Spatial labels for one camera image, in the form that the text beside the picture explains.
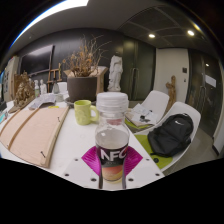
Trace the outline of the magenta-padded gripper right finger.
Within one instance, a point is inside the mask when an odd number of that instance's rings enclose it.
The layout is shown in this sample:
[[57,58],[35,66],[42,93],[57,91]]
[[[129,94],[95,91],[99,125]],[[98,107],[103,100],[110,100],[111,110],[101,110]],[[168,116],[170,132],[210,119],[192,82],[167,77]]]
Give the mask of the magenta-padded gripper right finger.
[[128,147],[123,163],[123,189],[140,188],[163,177],[150,157],[143,157],[134,148]]

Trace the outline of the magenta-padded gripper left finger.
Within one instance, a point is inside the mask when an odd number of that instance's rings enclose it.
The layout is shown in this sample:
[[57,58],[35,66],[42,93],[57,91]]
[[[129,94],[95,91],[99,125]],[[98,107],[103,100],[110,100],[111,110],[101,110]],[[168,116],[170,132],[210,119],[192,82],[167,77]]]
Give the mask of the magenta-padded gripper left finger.
[[84,188],[101,189],[101,162],[96,153],[96,147],[90,148],[82,157],[75,157],[62,177]]

